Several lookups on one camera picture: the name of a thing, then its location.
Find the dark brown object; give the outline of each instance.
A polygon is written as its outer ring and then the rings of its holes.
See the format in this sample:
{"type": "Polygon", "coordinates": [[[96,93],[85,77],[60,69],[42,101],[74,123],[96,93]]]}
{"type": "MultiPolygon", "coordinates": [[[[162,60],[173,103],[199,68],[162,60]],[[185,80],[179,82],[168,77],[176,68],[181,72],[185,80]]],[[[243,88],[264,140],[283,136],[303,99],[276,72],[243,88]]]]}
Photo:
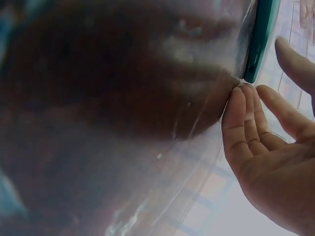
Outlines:
{"type": "Polygon", "coordinates": [[[0,161],[30,215],[8,219],[3,235],[102,236],[115,212],[128,222],[144,203],[130,235],[147,235],[187,176],[202,184],[209,170],[195,170],[217,147],[200,156],[220,136],[207,130],[246,58],[237,14],[250,1],[219,20],[192,2],[61,4],[14,38],[0,161]]]}

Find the fingernail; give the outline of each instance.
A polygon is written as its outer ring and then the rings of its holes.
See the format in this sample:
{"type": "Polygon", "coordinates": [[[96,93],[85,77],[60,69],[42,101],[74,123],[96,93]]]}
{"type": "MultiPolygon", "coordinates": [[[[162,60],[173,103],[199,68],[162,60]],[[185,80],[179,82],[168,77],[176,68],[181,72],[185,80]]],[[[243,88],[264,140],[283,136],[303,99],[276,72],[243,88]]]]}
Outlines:
{"type": "Polygon", "coordinates": [[[241,89],[239,87],[235,87],[232,92],[236,92],[238,90],[241,90],[241,89]]]}

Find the palm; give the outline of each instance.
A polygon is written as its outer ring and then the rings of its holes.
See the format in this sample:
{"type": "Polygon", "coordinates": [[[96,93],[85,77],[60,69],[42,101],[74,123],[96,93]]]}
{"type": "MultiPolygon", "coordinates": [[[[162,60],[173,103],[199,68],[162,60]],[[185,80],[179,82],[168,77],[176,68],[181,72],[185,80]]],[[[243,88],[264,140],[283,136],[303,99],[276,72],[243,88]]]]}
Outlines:
{"type": "MultiPolygon", "coordinates": [[[[295,79],[301,70],[315,72],[310,62],[312,68],[304,65],[286,69],[286,54],[291,51],[287,45],[282,46],[276,49],[285,73],[295,79]]],[[[294,56],[297,59],[294,63],[305,60],[294,56]]],[[[313,82],[306,75],[295,82],[302,88],[312,88],[313,82]]],[[[301,229],[310,228],[310,224],[315,226],[315,123],[271,88],[245,85],[231,95],[222,120],[222,133],[226,158],[248,200],[280,226],[307,234],[307,230],[301,229]],[[294,144],[286,143],[269,130],[260,98],[296,140],[294,144]]]]}

